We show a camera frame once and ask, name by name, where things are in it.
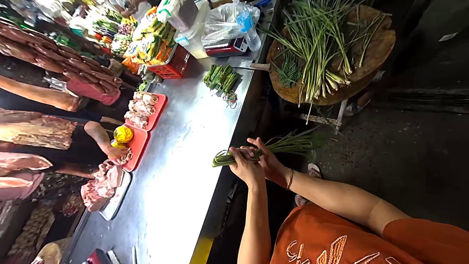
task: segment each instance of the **plastic bag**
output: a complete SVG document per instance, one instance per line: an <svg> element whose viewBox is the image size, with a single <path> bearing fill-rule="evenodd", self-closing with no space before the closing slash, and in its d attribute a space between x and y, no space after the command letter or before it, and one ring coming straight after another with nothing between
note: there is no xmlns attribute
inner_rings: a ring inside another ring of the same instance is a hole
<svg viewBox="0 0 469 264"><path fill-rule="evenodd" d="M257 24L261 11L257 7L246 5L252 16L254 25ZM235 5L228 3L210 10L205 19L204 34L202 35L203 45L217 43L224 39L237 39L244 36L241 28L236 23Z"/></svg>

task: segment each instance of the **red tray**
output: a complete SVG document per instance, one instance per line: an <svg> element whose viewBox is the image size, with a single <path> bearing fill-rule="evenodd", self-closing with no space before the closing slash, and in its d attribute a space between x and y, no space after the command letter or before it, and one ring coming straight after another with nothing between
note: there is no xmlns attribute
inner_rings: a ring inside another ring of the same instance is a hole
<svg viewBox="0 0 469 264"><path fill-rule="evenodd" d="M134 133L134 138L127 143L127 147L132 150L133 156L132 158L124 165L124 169L127 171L133 171L138 166L140 162L140 158L142 157L143 153L145 152L146 144L150 139L150 133L141 128L134 127L129 124L125 124L128 128L132 130Z"/></svg>
<svg viewBox="0 0 469 264"><path fill-rule="evenodd" d="M156 112L148 117L148 125L145 128L138 128L143 129L145 131L150 131L155 127L156 122L158 122L159 117L163 113L163 108L166 106L166 102L168 101L168 97L164 94L152 93L158 96L158 102L155 104ZM136 127L134 123L130 120L125 120L125 124L128 124L132 127Z"/></svg>

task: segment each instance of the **digital scale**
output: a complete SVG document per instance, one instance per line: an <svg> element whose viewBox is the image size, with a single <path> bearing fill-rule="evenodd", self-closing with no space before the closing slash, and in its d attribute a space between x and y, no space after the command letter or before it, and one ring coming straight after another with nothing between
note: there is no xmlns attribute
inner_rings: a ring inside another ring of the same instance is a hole
<svg viewBox="0 0 469 264"><path fill-rule="evenodd" d="M211 57L241 56L248 50L248 43L244 38L224 39L214 44L204 46L205 52Z"/></svg>

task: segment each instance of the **woman's left hand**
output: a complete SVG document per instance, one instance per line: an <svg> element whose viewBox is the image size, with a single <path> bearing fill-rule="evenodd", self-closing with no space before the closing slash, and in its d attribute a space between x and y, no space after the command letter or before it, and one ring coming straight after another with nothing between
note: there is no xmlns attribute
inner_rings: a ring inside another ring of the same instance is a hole
<svg viewBox="0 0 469 264"><path fill-rule="evenodd" d="M237 162L236 165L230 165L231 171L242 179L249 188L265 183L264 170L258 162L247 161L241 154L240 149L231 147L229 151Z"/></svg>

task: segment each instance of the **sandal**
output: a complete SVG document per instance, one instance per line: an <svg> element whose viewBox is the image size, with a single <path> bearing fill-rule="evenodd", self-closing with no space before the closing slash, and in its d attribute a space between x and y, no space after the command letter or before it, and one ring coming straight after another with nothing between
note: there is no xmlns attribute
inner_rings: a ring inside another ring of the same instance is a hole
<svg viewBox="0 0 469 264"><path fill-rule="evenodd" d="M314 163L308 164L308 174L312 177L322 179L321 171L319 170L319 167ZM297 206L302 206L302 205L311 203L311 201L297 194L295 195L295 203Z"/></svg>

